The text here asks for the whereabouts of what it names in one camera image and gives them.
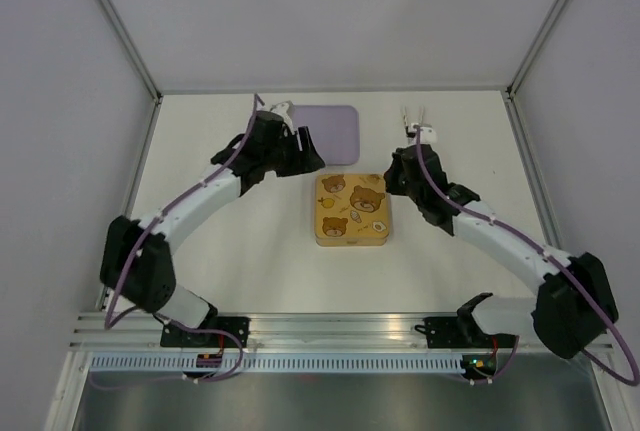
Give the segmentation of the silver tin lid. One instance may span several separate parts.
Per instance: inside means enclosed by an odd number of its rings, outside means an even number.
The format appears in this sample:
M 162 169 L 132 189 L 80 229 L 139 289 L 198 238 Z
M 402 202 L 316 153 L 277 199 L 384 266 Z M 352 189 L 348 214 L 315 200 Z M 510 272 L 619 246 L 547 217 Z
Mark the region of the silver tin lid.
M 315 180 L 314 233 L 322 247 L 382 246 L 391 233 L 380 174 L 322 174 Z

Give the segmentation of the white tongs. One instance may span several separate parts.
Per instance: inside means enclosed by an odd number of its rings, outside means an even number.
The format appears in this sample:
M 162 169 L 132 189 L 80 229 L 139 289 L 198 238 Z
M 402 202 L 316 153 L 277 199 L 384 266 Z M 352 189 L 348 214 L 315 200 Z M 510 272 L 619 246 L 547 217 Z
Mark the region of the white tongs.
M 416 139 L 417 130 L 427 126 L 425 121 L 426 107 L 421 105 L 418 108 L 418 113 L 414 114 L 408 106 L 401 106 L 400 113 L 406 139 L 413 142 Z

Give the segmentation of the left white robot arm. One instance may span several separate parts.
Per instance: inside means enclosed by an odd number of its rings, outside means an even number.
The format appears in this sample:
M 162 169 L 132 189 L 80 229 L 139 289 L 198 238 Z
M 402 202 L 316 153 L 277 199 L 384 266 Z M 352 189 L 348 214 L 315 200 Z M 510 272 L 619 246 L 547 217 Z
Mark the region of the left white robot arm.
M 295 127 L 294 105 L 285 101 L 255 108 L 245 132 L 210 160 L 205 174 L 161 209 L 141 218 L 115 218 L 109 225 L 100 281 L 113 292 L 179 329 L 195 346 L 212 344 L 220 329 L 217 309 L 180 285 L 173 255 L 184 241 L 222 207 L 261 183 L 266 174 L 290 177 L 324 168 L 307 127 Z

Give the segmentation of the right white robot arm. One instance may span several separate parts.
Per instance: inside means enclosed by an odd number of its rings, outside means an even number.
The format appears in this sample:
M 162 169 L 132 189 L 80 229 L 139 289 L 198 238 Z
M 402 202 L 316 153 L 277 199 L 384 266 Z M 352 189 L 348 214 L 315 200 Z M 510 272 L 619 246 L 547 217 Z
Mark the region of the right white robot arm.
M 431 146 L 396 149 L 384 180 L 389 194 L 409 198 L 426 222 L 484 252 L 532 293 L 501 298 L 484 292 L 469 300 L 457 311 L 456 332 L 463 343 L 478 346 L 496 334 L 527 336 L 569 359 L 617 322 L 599 258 L 540 245 L 494 218 L 477 193 L 448 181 Z

